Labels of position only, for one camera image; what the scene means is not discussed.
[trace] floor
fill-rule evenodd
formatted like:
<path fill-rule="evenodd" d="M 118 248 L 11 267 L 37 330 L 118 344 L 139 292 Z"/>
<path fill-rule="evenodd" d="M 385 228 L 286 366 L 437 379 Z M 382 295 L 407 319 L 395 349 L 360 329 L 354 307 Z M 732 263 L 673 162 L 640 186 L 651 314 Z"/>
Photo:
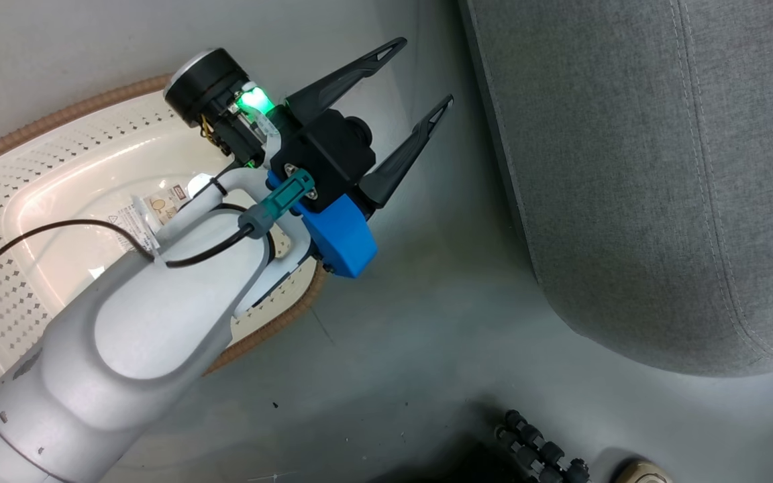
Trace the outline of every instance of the floor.
<path fill-rule="evenodd" d="M 44 7 L 62 36 L 82 34 L 79 56 L 37 36 L 0 36 L 0 56 L 16 61 L 33 48 L 59 68 L 46 79 L 25 62 L 0 65 L 0 88 L 35 93 L 32 106 L 0 99 L 0 134 L 62 102 L 174 70 L 208 45 L 228 46 L 281 96 L 408 37 L 392 68 L 338 106 L 371 123 L 381 157 L 442 95 L 456 100 L 372 219 L 380 254 L 365 275 L 330 280 L 301 320 L 199 381 L 104 481 L 401 481 L 490 438 L 491 415 L 509 407 L 568 458 L 586 459 L 596 482 L 637 454 L 676 481 L 773 481 L 773 374 L 654 370 L 570 332 L 547 305 L 510 226 L 453 3 L 90 8 Z M 43 17 L 36 12 L 2 3 L 0 30 L 15 36 Z"/>

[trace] teal connector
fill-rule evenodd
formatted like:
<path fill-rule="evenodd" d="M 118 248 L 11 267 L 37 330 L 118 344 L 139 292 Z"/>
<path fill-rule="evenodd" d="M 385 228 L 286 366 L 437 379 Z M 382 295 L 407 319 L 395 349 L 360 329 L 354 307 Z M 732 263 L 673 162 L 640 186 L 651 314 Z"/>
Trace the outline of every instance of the teal connector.
<path fill-rule="evenodd" d="M 267 235 L 270 227 L 276 220 L 284 215 L 291 207 L 296 205 L 306 193 L 315 187 L 315 180 L 305 169 L 297 169 L 287 180 L 283 181 L 261 203 L 252 205 L 237 219 L 240 229 L 248 229 L 249 238 L 261 238 Z"/>
<path fill-rule="evenodd" d="M 291 206 L 296 205 L 314 187 L 315 180 L 312 179 L 312 175 L 305 169 L 297 169 L 260 204 L 270 211 L 274 219 L 278 219 L 286 211 L 291 210 Z"/>

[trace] gray upholstered chair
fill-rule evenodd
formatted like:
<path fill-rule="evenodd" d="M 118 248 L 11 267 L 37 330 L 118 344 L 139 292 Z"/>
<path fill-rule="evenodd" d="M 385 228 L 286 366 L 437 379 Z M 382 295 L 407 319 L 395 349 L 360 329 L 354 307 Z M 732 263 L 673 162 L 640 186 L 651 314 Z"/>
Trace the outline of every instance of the gray upholstered chair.
<path fill-rule="evenodd" d="M 685 373 L 773 370 L 773 2 L 464 4 L 537 280 Z"/>

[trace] fabric seam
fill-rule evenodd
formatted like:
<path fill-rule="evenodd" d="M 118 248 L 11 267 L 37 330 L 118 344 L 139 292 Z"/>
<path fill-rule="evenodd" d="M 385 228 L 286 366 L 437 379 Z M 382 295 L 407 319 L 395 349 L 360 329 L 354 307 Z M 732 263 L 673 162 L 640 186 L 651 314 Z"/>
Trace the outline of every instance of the fabric seam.
<path fill-rule="evenodd" d="M 723 226 L 723 217 L 721 216 L 721 208 L 720 204 L 718 203 L 717 199 L 715 198 L 717 196 L 718 190 L 717 190 L 717 183 L 715 182 L 715 167 L 714 163 L 712 163 L 712 157 L 711 157 L 711 143 L 709 143 L 709 130 L 706 128 L 706 121 L 705 121 L 705 110 L 703 109 L 703 88 L 700 86 L 700 73 L 699 68 L 697 68 L 697 47 L 696 47 L 696 40 L 694 39 L 694 30 L 693 30 L 693 24 L 690 22 L 690 10 L 688 9 L 688 4 L 684 2 L 684 0 L 681 0 L 682 5 L 684 6 L 684 16 L 687 19 L 688 22 L 688 34 L 690 34 L 690 57 L 693 59 L 693 67 L 694 67 L 694 76 L 697 80 L 697 103 L 694 107 L 694 116 L 697 116 L 697 106 L 699 106 L 699 115 L 702 116 L 702 119 L 697 118 L 697 133 L 702 134 L 705 138 L 705 141 L 700 141 L 700 148 L 703 149 L 703 144 L 705 145 L 705 163 L 708 165 L 709 169 L 707 170 L 709 175 L 707 178 L 711 180 L 711 192 L 709 192 L 709 205 L 711 208 L 714 209 L 714 211 L 717 211 L 717 228 L 718 232 L 720 233 L 720 239 L 718 241 L 718 252 L 721 256 L 721 265 L 724 265 L 724 278 L 727 279 L 727 290 L 729 290 L 730 293 L 730 299 L 733 303 L 733 310 L 737 309 L 737 318 L 738 315 L 740 315 L 739 323 L 742 326 L 743 330 L 745 330 L 745 333 L 749 337 L 755 337 L 758 341 L 762 342 L 763 345 L 765 345 L 766 348 L 768 348 L 771 352 L 773 352 L 773 347 L 767 342 L 767 340 L 763 339 L 763 337 L 760 337 L 760 334 L 758 334 L 754 328 L 752 328 L 748 322 L 748 316 L 745 314 L 745 309 L 743 309 L 743 306 L 741 305 L 741 299 L 739 297 L 739 289 L 738 285 L 735 281 L 735 274 L 733 272 L 733 262 L 729 256 L 729 251 L 727 250 L 727 234 L 726 230 L 724 230 Z"/>
<path fill-rule="evenodd" d="M 749 337 L 746 337 L 748 333 L 742 334 L 743 327 L 741 324 L 737 324 L 733 320 L 733 315 L 729 310 L 729 305 L 727 303 L 727 294 L 724 293 L 723 290 L 723 282 L 721 280 L 721 272 L 718 269 L 717 265 L 717 254 L 715 253 L 715 242 L 712 241 L 712 235 L 711 235 L 711 227 L 709 227 L 709 214 L 706 212 L 706 196 L 705 196 L 705 190 L 703 190 L 703 178 L 702 175 L 700 175 L 700 168 L 699 168 L 699 156 L 697 156 L 697 141 L 694 137 L 694 127 L 693 127 L 693 121 L 690 119 L 690 106 L 688 103 L 688 89 L 687 85 L 684 82 L 684 67 L 682 65 L 682 46 L 681 43 L 678 41 L 678 26 L 676 25 L 676 12 L 675 8 L 672 5 L 672 0 L 669 0 L 670 3 L 670 16 L 672 18 L 672 31 L 674 31 L 675 39 L 676 39 L 676 55 L 678 56 L 678 73 L 679 76 L 681 76 L 682 80 L 682 100 L 684 101 L 684 108 L 688 115 L 688 129 L 690 131 L 690 145 L 691 149 L 694 153 L 694 168 L 695 168 L 695 176 L 697 178 L 697 186 L 700 188 L 700 199 L 702 201 L 703 206 L 703 221 L 705 221 L 706 226 L 706 238 L 709 241 L 709 250 L 711 250 L 711 257 L 712 261 L 715 265 L 715 277 L 717 277 L 717 284 L 718 284 L 718 291 L 721 293 L 721 299 L 723 300 L 723 306 L 724 309 L 726 309 L 727 312 L 727 318 L 729 319 L 730 325 L 733 327 L 733 330 L 735 331 L 736 335 L 739 336 L 739 338 L 744 342 L 749 348 L 751 348 L 752 351 L 754 351 L 756 354 L 760 355 L 757 350 L 754 348 L 754 342 L 749 340 Z M 684 26 L 682 28 L 682 37 L 684 40 Z"/>

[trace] brown rope trim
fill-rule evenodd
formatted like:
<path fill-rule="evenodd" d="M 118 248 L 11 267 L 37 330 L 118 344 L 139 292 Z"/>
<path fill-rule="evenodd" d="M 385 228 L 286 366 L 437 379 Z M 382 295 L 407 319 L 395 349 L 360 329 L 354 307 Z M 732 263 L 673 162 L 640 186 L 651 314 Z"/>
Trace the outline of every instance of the brown rope trim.
<path fill-rule="evenodd" d="M 270 339 L 270 337 L 273 337 L 283 328 L 287 327 L 288 324 L 297 320 L 298 317 L 309 310 L 309 307 L 312 306 L 315 299 L 318 299 L 318 294 L 321 291 L 321 287 L 324 286 L 326 279 L 327 272 L 324 270 L 324 266 L 321 265 L 321 262 L 318 262 L 318 266 L 315 267 L 312 282 L 309 283 L 309 288 L 306 288 L 303 297 L 300 297 L 300 300 L 285 310 L 285 312 L 277 315 L 275 319 L 267 322 L 267 324 L 264 324 L 261 328 L 255 330 L 255 332 L 243 337 L 239 342 L 236 342 L 233 346 L 223 351 L 223 353 L 220 354 L 220 357 L 214 361 L 214 364 L 211 364 L 211 367 L 208 367 L 208 370 L 205 371 L 205 375 L 236 360 L 240 356 L 246 354 L 246 352 L 252 351 L 256 345 L 264 342 L 264 340 Z"/>
<path fill-rule="evenodd" d="M 101 109 L 114 106 L 120 102 L 129 101 L 140 95 L 161 91 L 166 86 L 169 77 L 169 74 L 165 74 L 165 76 L 151 77 L 150 79 L 145 79 L 138 83 L 132 83 L 132 85 L 113 89 L 112 91 L 95 95 L 85 101 L 77 102 L 76 104 L 65 107 L 64 109 L 40 118 L 33 123 L 29 123 L 0 138 L 0 156 L 13 148 L 27 143 L 27 141 L 33 140 L 40 135 L 47 134 L 47 132 L 56 129 L 59 126 L 65 125 L 65 123 L 82 118 L 90 113 L 96 113 Z M 303 293 L 303 297 L 301 297 L 300 300 L 272 321 L 267 322 L 267 324 L 264 324 L 264 326 L 255 330 L 255 332 L 243 337 L 239 342 L 223 351 L 223 353 L 220 354 L 220 357 L 217 358 L 217 361 L 214 361 L 214 364 L 209 367 L 206 374 L 211 373 L 214 370 L 223 367 L 223 365 L 236 360 L 236 358 L 243 354 L 246 354 L 246 352 L 249 352 L 256 345 L 269 339 L 270 336 L 273 336 L 273 334 L 279 332 L 297 317 L 302 315 L 318 297 L 325 279 L 326 272 L 321 264 L 318 263 L 318 266 L 315 267 L 312 281 L 309 283 L 309 288 L 306 288 L 306 291 Z"/>
<path fill-rule="evenodd" d="M 12 150 L 15 147 L 24 144 L 26 141 L 33 140 L 37 136 L 46 134 L 53 129 L 65 125 L 65 123 L 95 113 L 101 109 L 114 106 L 119 102 L 129 101 L 140 95 L 150 94 L 161 91 L 169 80 L 169 74 L 165 76 L 151 77 L 129 86 L 113 89 L 103 94 L 95 95 L 82 102 L 77 102 L 71 106 L 52 113 L 49 116 L 42 117 L 33 123 L 22 126 L 16 131 L 0 138 L 0 156 Z"/>

